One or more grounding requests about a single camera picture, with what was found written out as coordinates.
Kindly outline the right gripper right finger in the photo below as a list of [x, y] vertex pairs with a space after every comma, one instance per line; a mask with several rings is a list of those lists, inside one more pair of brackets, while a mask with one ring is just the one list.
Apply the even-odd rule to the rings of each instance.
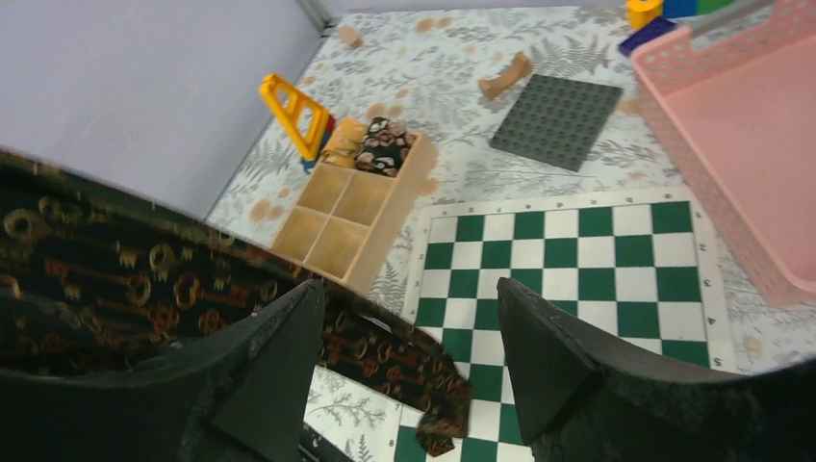
[[720, 372], [635, 346], [497, 282], [523, 442], [538, 461], [811, 461], [815, 363]]

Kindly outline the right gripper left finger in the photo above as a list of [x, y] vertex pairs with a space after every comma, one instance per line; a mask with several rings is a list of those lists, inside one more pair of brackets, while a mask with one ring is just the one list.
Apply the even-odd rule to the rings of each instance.
[[294, 461], [319, 355], [315, 280], [127, 372], [1, 374], [5, 461]]

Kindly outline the black key-patterned necktie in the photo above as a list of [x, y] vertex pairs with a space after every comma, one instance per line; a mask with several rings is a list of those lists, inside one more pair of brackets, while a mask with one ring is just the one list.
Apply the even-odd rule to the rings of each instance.
[[127, 372], [324, 289], [321, 366], [421, 412], [432, 456], [469, 430], [449, 352], [381, 305], [288, 259], [127, 192], [1, 154], [1, 374]]

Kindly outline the wooden compartment box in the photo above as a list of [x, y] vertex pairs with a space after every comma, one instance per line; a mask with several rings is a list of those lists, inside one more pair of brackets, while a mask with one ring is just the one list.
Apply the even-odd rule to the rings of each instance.
[[423, 132], [395, 177], [319, 164], [271, 252], [366, 295], [435, 166]]

